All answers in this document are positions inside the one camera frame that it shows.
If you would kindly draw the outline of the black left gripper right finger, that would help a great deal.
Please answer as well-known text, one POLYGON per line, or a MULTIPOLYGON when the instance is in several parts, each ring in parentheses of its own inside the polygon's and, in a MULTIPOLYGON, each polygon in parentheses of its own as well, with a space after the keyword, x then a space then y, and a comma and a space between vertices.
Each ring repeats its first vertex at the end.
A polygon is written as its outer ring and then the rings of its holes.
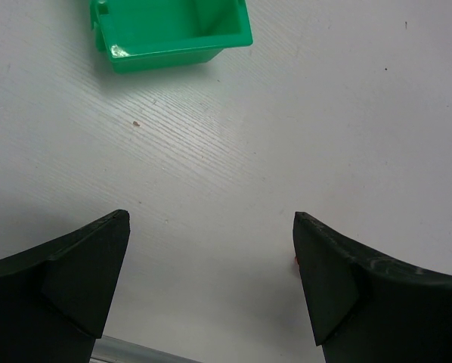
POLYGON ((293 244, 328 362, 452 362, 452 275, 402 262, 297 212, 293 244))

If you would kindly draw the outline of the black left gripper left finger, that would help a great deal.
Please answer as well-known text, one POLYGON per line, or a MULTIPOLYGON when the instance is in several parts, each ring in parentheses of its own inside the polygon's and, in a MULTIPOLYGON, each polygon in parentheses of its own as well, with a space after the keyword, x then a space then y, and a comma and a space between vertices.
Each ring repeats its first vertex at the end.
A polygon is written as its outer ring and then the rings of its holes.
POLYGON ((130 235, 123 209, 0 259, 0 362, 87 362, 130 235))

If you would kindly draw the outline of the red wood block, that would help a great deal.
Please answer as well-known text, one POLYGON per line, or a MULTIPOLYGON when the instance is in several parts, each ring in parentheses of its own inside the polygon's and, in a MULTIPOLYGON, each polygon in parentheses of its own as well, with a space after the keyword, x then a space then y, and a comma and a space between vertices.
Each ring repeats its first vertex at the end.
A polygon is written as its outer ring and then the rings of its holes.
POLYGON ((295 276, 300 276, 299 272, 299 261, 297 256, 294 257, 293 264, 292 264, 292 270, 295 276))

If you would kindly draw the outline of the green plastic tray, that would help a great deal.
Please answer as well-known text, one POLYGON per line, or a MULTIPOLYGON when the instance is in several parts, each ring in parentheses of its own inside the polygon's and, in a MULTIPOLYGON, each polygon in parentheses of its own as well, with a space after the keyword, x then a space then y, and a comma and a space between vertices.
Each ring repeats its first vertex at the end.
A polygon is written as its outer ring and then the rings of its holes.
POLYGON ((116 73, 202 64, 253 43, 239 0, 91 1, 95 46, 116 73))

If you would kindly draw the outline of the aluminium front frame rail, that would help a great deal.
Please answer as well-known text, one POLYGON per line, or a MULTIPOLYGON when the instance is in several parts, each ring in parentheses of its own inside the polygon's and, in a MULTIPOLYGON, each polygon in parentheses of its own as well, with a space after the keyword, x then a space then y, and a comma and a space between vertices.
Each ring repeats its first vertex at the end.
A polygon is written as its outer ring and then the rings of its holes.
POLYGON ((198 363, 189 358, 102 336, 95 342, 90 362, 107 363, 198 363))

